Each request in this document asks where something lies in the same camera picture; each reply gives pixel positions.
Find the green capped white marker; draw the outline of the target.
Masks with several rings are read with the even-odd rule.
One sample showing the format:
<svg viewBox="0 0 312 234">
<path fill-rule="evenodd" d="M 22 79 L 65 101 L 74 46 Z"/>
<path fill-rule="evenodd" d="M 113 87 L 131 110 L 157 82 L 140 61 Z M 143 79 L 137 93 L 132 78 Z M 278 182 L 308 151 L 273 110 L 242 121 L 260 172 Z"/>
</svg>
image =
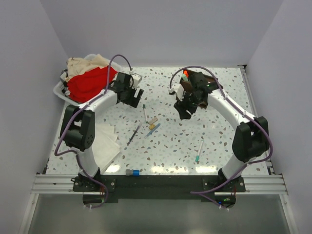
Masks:
<svg viewBox="0 0 312 234">
<path fill-rule="evenodd" d="M 146 112 L 146 105 L 145 104 L 143 104 L 143 112 L 144 112 L 145 122 L 148 123 L 148 115 Z"/>
</svg>

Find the beige eraser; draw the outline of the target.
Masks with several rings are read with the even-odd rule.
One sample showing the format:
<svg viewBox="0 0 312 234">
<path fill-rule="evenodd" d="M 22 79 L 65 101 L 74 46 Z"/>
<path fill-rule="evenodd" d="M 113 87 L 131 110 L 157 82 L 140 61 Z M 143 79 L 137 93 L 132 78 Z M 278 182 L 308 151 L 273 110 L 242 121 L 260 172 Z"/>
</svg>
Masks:
<svg viewBox="0 0 312 234">
<path fill-rule="evenodd" d="M 154 124 L 156 121 L 158 121 L 158 118 L 157 118 L 157 117 L 154 117 L 153 119 L 151 119 L 150 121 L 148 121 L 148 123 L 151 125 L 151 124 Z"/>
</svg>

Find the blue pen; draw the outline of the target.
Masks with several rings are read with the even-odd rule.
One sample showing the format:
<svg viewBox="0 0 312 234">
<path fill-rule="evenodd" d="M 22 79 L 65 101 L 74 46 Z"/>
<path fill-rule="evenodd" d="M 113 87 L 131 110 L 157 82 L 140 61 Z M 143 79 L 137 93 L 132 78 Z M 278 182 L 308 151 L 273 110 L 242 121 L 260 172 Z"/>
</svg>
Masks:
<svg viewBox="0 0 312 234">
<path fill-rule="evenodd" d="M 158 123 L 144 138 L 147 138 L 148 136 L 150 136 L 153 132 L 155 132 L 158 127 L 161 125 L 161 123 Z"/>
</svg>

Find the teal capped white marker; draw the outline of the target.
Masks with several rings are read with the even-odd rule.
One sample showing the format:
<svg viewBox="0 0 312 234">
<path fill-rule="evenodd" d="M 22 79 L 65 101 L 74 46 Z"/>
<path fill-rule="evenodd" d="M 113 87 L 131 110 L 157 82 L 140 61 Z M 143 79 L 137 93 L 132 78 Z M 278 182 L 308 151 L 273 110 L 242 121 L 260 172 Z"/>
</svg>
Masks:
<svg viewBox="0 0 312 234">
<path fill-rule="evenodd" d="M 195 162 L 199 161 L 199 157 L 200 157 L 200 154 L 201 154 L 201 151 L 202 151 L 203 143 L 204 143 L 204 140 L 201 140 L 201 142 L 199 144 L 199 147 L 198 147 L 198 150 L 197 150 L 197 155 L 195 157 Z"/>
</svg>

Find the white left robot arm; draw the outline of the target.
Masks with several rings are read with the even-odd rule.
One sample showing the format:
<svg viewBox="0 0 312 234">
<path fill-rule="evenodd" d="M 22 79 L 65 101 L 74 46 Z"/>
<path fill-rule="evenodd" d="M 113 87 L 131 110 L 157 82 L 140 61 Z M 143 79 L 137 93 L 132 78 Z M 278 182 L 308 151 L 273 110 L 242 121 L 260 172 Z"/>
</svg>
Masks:
<svg viewBox="0 0 312 234">
<path fill-rule="evenodd" d="M 89 191 L 96 191 L 101 186 L 100 169 L 92 151 L 96 116 L 120 102 L 136 108 L 144 92 L 138 87 L 141 81 L 139 74 L 119 72 L 99 94 L 83 104 L 68 105 L 65 109 L 54 155 L 75 155 L 78 174 L 85 177 L 83 184 Z"/>
</svg>

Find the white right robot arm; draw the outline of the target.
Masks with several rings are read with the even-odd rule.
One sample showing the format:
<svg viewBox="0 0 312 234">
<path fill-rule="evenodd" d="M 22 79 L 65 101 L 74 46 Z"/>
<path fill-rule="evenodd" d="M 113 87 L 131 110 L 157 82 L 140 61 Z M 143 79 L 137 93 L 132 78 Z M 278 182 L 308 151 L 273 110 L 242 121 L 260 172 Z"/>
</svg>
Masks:
<svg viewBox="0 0 312 234">
<path fill-rule="evenodd" d="M 217 186 L 227 192 L 234 179 L 241 175 L 243 166 L 263 155 L 270 148 L 268 122 L 245 111 L 230 98 L 213 77 L 183 69 L 178 84 L 170 86 L 169 93 L 176 96 L 174 108 L 181 120 L 190 119 L 197 108 L 215 108 L 235 130 L 233 155 L 218 171 Z"/>
</svg>

